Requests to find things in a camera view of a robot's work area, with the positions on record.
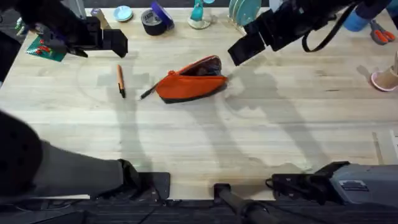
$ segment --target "orange pen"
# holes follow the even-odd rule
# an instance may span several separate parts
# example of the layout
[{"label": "orange pen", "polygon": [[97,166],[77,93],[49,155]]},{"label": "orange pen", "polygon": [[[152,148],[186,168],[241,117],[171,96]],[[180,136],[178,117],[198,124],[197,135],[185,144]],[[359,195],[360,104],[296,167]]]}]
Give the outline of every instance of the orange pen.
[{"label": "orange pen", "polygon": [[126,91],[124,90],[124,82],[123,82],[123,73],[122,73],[122,67],[118,65],[116,69],[116,75],[118,76],[118,85],[119,85],[119,92],[122,94],[122,97],[126,97]]}]

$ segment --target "scissors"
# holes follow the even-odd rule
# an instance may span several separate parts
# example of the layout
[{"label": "scissors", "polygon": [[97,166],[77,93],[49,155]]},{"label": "scissors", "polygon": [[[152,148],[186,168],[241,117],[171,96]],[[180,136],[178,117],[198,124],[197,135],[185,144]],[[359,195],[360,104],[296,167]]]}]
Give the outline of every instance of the scissors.
[{"label": "scissors", "polygon": [[376,20],[373,19],[370,22],[370,25],[372,29],[371,37],[373,41],[375,41],[375,43],[379,45],[386,45],[396,39],[394,34],[383,29],[383,27],[381,27],[380,24],[376,22]]}]

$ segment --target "wooden table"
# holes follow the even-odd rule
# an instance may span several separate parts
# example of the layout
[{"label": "wooden table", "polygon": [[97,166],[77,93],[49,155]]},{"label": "wooden table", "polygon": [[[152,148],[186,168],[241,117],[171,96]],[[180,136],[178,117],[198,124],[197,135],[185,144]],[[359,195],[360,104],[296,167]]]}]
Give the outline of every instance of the wooden table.
[{"label": "wooden table", "polygon": [[[205,30],[187,24],[192,9],[168,9],[175,29],[157,37],[140,16],[113,28],[129,39],[129,53],[67,55],[62,63],[27,55],[29,34],[0,91],[0,108],[29,123],[66,150],[103,159],[127,159],[141,171],[172,175],[171,198],[211,198],[215,182],[245,197],[270,199],[264,179],[273,173],[314,172],[331,161],[378,164],[374,133],[398,124],[398,94],[373,89],[371,72],[392,64],[398,42],[379,46],[369,28],[342,28],[326,49],[306,54],[297,41],[265,50],[235,67],[227,50],[241,34],[227,9]],[[398,34],[389,16],[378,22]],[[331,25],[310,35],[311,47]],[[229,87],[210,98],[166,105],[155,93],[136,98],[166,76],[207,55],[220,56]],[[127,98],[116,83],[124,71]]]}]

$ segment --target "cable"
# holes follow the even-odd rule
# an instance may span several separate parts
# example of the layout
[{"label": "cable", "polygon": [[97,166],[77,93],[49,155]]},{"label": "cable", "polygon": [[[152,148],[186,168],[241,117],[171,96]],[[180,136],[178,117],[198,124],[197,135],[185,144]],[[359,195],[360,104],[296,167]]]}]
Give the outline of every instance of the cable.
[{"label": "cable", "polygon": [[310,216],[310,215],[304,215],[304,214],[301,214],[301,213],[293,212],[293,211],[291,211],[289,209],[281,208],[280,206],[273,205],[273,204],[271,204],[271,203],[269,203],[267,201],[261,201],[261,202],[266,204],[266,205],[268,205],[268,206],[271,206],[271,207],[273,207],[275,209],[278,209],[280,211],[289,213],[291,215],[295,215],[295,216],[298,216],[298,217],[306,218],[306,219],[313,220],[313,221],[320,222],[320,223],[324,223],[324,224],[334,224],[332,222],[327,222],[327,221],[321,220],[319,218],[316,218],[316,217],[313,217],[313,216]]},{"label": "cable", "polygon": [[145,220],[147,220],[154,212],[156,212],[156,210],[158,210],[161,206],[163,205],[159,205],[154,207],[154,209],[152,209],[152,211],[150,211],[146,216],[144,216],[144,218],[142,218],[141,220],[139,220],[139,222],[137,222],[137,224],[142,224],[145,222]]},{"label": "cable", "polygon": [[343,15],[340,17],[340,19],[336,22],[335,26],[332,28],[332,30],[330,31],[330,33],[325,37],[325,39],[323,39],[323,41],[317,46],[315,47],[313,50],[310,50],[308,48],[308,44],[307,44],[307,38],[310,35],[311,32],[307,32],[303,39],[302,39],[302,46],[305,52],[309,53],[309,52],[317,52],[321,49],[323,49],[326,45],[328,45],[328,43],[334,38],[334,36],[337,34],[337,32],[340,30],[341,26],[344,24],[345,20],[347,20],[348,16],[351,14],[351,12],[355,9],[355,7],[358,5],[359,3],[355,3],[352,4],[350,6],[348,6],[348,8],[345,10],[345,12],[343,13]]},{"label": "cable", "polygon": [[78,202],[81,202],[82,200],[73,200],[72,202],[70,202],[69,204],[60,206],[60,207],[55,207],[55,208],[43,208],[43,209],[29,209],[29,208],[23,208],[20,205],[16,205],[16,204],[7,204],[10,206],[13,206],[14,208],[23,211],[23,212],[42,212],[42,211],[57,211],[57,210],[61,210],[61,209],[65,209],[68,207],[71,207],[73,204],[76,204]]},{"label": "cable", "polygon": [[182,202],[183,200],[178,200],[174,204],[169,204],[168,201],[165,201],[165,206],[167,208],[181,208],[181,209],[192,209],[192,210],[209,210],[219,206],[215,205],[214,203],[212,203],[210,206],[180,206]]}]

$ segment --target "orange pouch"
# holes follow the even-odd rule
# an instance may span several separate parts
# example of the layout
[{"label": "orange pouch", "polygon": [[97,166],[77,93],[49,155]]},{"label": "orange pouch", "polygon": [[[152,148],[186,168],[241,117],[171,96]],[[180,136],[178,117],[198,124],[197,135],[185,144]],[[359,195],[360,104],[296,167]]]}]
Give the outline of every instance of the orange pouch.
[{"label": "orange pouch", "polygon": [[211,96],[225,88],[227,78],[221,75],[221,60],[212,55],[169,74],[154,90],[165,103],[180,103]]}]

